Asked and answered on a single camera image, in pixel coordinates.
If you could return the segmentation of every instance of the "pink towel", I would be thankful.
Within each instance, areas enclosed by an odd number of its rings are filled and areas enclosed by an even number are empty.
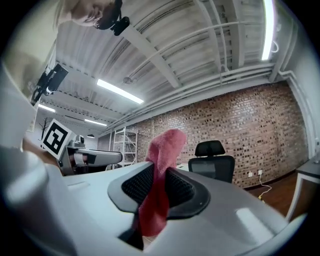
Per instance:
[[[146,161],[154,163],[153,184],[139,208],[140,232],[143,236],[158,235],[166,226],[169,200],[165,191],[166,169],[176,167],[176,160],[186,135],[178,129],[170,129],[153,138]]]

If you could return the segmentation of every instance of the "brick wall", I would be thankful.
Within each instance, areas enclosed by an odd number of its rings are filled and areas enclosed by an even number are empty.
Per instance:
[[[285,82],[259,85],[199,101],[128,127],[138,129],[137,161],[145,159],[150,140],[168,129],[187,135],[177,164],[194,158],[198,143],[219,140],[235,158],[233,182],[240,187],[282,176],[308,159],[305,125]]]

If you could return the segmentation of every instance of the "fluorescent light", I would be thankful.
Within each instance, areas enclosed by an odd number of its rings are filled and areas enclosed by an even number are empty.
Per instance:
[[[39,108],[51,111],[53,113],[56,112],[56,110],[54,110],[53,108],[50,108],[50,107],[47,107],[47,106],[44,106],[44,105],[41,105],[41,104],[39,104],[38,106],[39,106]]]
[[[95,122],[95,121],[91,121],[91,120],[88,120],[88,119],[84,119],[84,121],[89,122],[89,123],[93,123],[93,124],[96,124],[96,125],[100,125],[100,126],[107,126],[107,125],[104,124],[104,123]]]
[[[264,15],[265,15],[265,34],[264,34],[264,46],[261,59],[266,61],[270,57],[271,46],[274,37],[275,30],[275,11],[273,0],[263,0]]]
[[[142,99],[140,99],[140,98],[138,98],[138,97],[136,97],[136,96],[133,96],[133,95],[130,94],[129,92],[126,92],[125,90],[122,90],[122,89],[120,89],[120,88],[118,88],[118,87],[116,87],[116,86],[114,86],[114,85],[112,85],[112,84],[110,84],[110,83],[108,83],[108,82],[106,82],[106,81],[103,81],[103,80],[101,80],[101,79],[98,79],[98,81],[96,82],[96,84],[97,84],[98,86],[101,86],[101,87],[103,87],[103,88],[111,91],[111,92],[114,92],[114,93],[119,94],[119,95],[121,95],[121,96],[123,96],[123,97],[126,97],[126,98],[128,98],[129,100],[132,100],[132,101],[134,101],[134,102],[136,102],[136,103],[141,104],[141,103],[144,102]]]

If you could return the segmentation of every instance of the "white desk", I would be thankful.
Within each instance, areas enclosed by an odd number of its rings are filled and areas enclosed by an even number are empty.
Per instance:
[[[297,202],[300,196],[302,181],[307,180],[313,183],[320,184],[320,164],[314,163],[314,158],[310,159],[302,166],[296,169],[298,172],[298,177],[295,184],[295,190],[293,194],[293,199],[289,208],[289,211],[285,217],[287,221],[289,221],[294,213]]]

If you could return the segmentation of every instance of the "wooden floor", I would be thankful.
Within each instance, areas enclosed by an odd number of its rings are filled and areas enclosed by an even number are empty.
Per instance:
[[[270,184],[272,189],[262,196],[262,199],[266,204],[276,209],[283,216],[287,215],[292,198],[294,197],[297,176],[297,173],[294,172],[293,174],[290,174],[289,176]],[[312,201],[316,188],[317,185],[315,183],[308,180],[303,180],[301,194],[291,220],[303,213],[308,212],[308,207]],[[249,190],[248,192],[258,197],[262,192],[267,190],[268,187],[261,187]]]

